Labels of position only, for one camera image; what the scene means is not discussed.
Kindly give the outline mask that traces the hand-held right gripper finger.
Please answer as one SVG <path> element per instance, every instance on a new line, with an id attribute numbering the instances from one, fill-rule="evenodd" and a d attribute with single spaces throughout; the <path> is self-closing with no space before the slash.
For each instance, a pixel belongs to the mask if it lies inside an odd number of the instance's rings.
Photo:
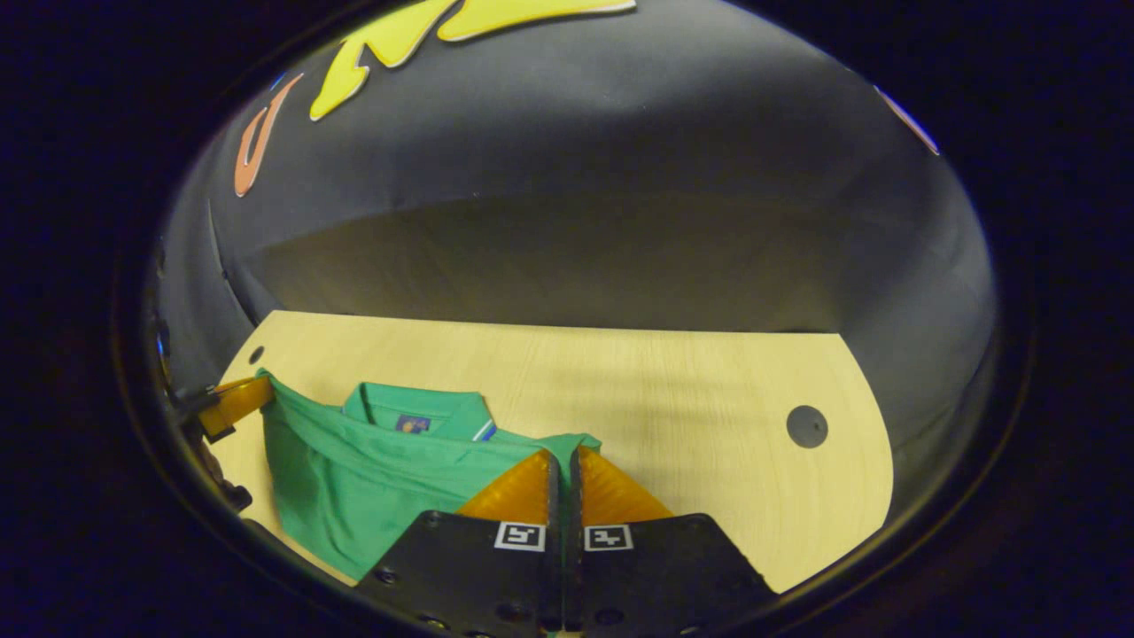
<path id="1" fill-rule="evenodd" d="M 544 637 L 562 629 L 559 463 L 538 451 L 454 512 L 423 511 L 356 592 L 420 633 Z"/>
<path id="2" fill-rule="evenodd" d="M 704 513 L 675 516 L 606 457 L 576 448 L 564 514 L 564 626 L 583 637 L 708 637 L 775 599 Z"/>

